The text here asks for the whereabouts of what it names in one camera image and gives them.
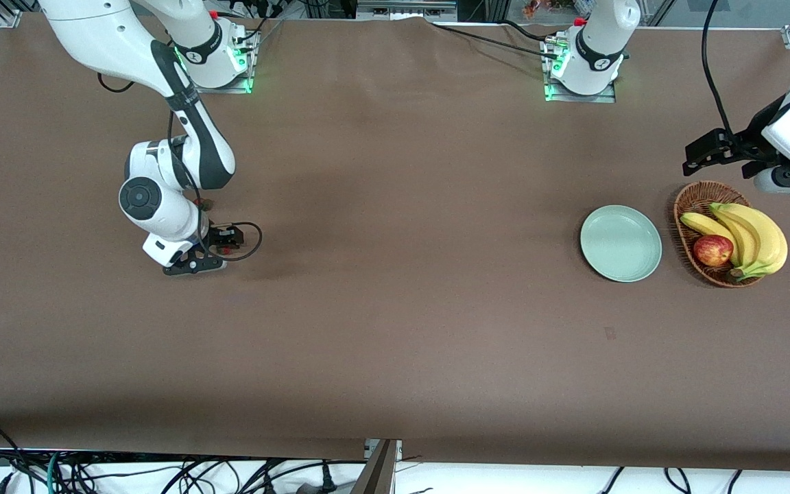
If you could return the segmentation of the pale green round plate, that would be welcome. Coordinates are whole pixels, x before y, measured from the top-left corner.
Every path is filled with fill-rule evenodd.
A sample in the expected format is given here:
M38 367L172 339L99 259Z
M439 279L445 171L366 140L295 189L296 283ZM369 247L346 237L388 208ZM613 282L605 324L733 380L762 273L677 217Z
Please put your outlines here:
M648 278L662 259L662 239L654 223L623 205L589 213L580 228L579 246L596 273L618 283Z

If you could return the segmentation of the medium yellow banana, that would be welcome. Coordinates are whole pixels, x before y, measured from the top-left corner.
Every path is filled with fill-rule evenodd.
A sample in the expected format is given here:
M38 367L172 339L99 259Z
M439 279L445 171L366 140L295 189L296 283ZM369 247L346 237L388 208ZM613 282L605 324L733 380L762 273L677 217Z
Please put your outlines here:
M737 260L733 261L733 266L739 269L747 268L758 259L758 240L749 229L737 221L734 221L720 211L721 203L711 202L709 210L715 219L724 225L734 238L734 245L737 248Z

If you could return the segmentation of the large yellow banana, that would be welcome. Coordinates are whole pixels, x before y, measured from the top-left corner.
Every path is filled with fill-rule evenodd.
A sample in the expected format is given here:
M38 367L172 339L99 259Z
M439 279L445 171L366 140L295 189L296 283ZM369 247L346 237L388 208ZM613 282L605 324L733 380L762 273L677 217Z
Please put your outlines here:
M746 279L761 279L784 267L788 256L788 245L784 233L771 217L758 209L737 203L721 203L720 211L749 229L758 240L756 261L744 269L734 267L730 276L738 282Z

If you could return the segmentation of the small yellow banana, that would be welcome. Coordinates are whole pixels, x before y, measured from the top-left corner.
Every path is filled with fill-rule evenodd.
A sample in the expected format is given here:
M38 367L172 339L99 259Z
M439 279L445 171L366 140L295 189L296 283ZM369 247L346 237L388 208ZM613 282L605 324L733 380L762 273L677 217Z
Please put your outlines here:
M702 235L722 235L722 237L730 238L734 244L734 238L731 235L730 231L721 225L720 222L716 222L710 217L706 215L700 215L700 213L688 212L683 213L680 216L680 221L685 225L687 228L693 229L694 232ZM736 260L737 255L737 248L734 245L734 255L731 257L731 261Z

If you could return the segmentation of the red apple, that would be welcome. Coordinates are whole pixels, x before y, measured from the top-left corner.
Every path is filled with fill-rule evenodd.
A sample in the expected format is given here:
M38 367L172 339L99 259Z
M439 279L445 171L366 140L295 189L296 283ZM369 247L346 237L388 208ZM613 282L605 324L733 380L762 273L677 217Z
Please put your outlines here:
M700 265L722 267L731 262L736 247L730 238L722 235L702 235L694 242L691 251Z

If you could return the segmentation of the brown wicker basket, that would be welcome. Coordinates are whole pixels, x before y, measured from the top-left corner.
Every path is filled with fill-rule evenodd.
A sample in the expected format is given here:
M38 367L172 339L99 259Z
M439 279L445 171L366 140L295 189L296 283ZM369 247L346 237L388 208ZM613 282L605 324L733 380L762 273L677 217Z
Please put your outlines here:
M731 278L730 271L734 268L731 262L722 267L708 267L700 265L700 263L695 261L692 253L692 246L700 237L700 234L683 225L680 221L680 216L683 215L683 213L694 212L700 213L700 215L706 215L718 222L709 210L709 204L711 202L724 204L737 203L752 207L748 200L743 197L742 193L738 193L736 189L721 182L709 180L697 181L683 187L676 194L672 202L672 231L678 239L677 243L680 245L681 256L684 262L692 266L693 271L700 277L705 278L705 280L712 285L717 285L717 287L748 287L749 285L758 283L760 279L746 279L746 281L738 282L736 279Z

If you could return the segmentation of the brown table cover mat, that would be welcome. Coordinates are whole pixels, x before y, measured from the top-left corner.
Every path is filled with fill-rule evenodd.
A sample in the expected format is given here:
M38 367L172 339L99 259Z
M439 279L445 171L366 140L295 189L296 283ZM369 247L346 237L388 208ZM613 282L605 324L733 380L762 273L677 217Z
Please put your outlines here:
M249 95L205 94L237 157L217 222L261 249L169 277L118 190L167 105L113 94L44 16L0 31L0 428L22 447L790 469L790 253L711 287L670 235L717 126L700 35L643 30L614 104L548 102L539 60L420 19L285 21ZM718 180L780 225L790 194ZM609 281L581 225L654 223Z

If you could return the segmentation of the grey metal box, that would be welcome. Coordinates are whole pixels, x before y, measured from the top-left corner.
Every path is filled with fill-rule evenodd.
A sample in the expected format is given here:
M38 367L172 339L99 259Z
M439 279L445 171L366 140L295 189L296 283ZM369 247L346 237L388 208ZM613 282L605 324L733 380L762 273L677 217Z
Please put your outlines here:
M458 22L457 0L357 0L357 20L424 18L430 22Z

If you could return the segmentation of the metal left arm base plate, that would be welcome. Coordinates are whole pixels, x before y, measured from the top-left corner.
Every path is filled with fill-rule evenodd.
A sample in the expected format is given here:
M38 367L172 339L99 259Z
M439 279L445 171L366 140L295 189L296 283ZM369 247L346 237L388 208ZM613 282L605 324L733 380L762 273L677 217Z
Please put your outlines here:
M539 42L544 99L548 102L615 103L614 81L623 57L595 63L575 54L567 38L549 36Z

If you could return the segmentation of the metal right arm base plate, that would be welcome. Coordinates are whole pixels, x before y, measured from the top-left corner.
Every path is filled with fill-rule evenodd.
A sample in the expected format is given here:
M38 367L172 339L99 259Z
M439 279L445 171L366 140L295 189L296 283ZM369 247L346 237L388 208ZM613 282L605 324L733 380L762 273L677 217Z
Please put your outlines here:
M213 52L203 56L195 49L179 46L178 52L201 93L248 94L253 91L259 40L259 32L232 24Z

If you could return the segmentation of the aluminium frame post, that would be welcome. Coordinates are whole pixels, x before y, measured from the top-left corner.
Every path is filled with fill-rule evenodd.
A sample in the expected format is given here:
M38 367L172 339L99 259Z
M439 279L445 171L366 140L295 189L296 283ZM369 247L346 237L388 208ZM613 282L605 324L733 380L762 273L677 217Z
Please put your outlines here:
M365 459L367 462L349 494L393 494L395 468L403 459L402 441L368 438Z

